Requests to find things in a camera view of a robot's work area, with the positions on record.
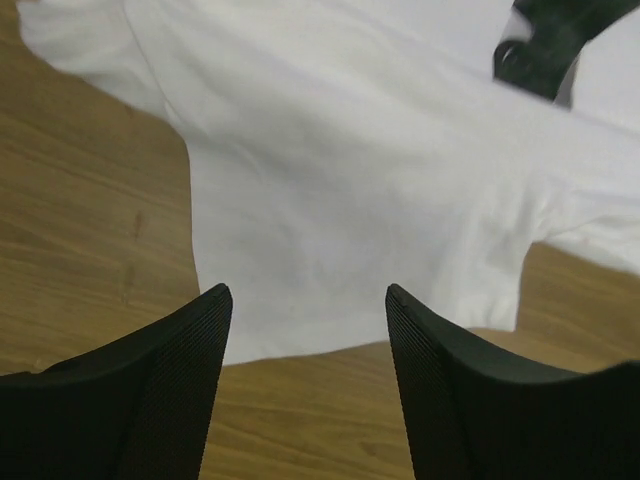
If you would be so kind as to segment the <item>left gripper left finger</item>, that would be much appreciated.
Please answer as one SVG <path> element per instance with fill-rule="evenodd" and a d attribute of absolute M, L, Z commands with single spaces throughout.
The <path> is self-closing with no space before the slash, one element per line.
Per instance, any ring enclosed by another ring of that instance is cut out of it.
<path fill-rule="evenodd" d="M 232 307 L 219 284 L 100 348 L 2 376 L 2 478 L 198 478 Z"/>

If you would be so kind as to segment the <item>white printed t-shirt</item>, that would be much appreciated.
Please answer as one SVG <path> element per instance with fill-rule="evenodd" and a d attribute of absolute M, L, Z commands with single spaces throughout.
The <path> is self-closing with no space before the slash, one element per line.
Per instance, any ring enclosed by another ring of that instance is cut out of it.
<path fill-rule="evenodd" d="M 545 242 L 639 270 L 635 1 L 21 1 L 26 46 L 169 123 L 224 361 L 383 341 L 388 285 L 515 328 Z"/>

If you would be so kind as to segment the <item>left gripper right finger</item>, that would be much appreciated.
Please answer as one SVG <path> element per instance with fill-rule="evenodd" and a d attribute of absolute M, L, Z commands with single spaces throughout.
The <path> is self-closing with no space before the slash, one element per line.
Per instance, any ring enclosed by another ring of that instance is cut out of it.
<path fill-rule="evenodd" d="M 418 479 L 635 479 L 639 365 L 539 363 L 440 317 L 398 285 L 386 317 Z"/>

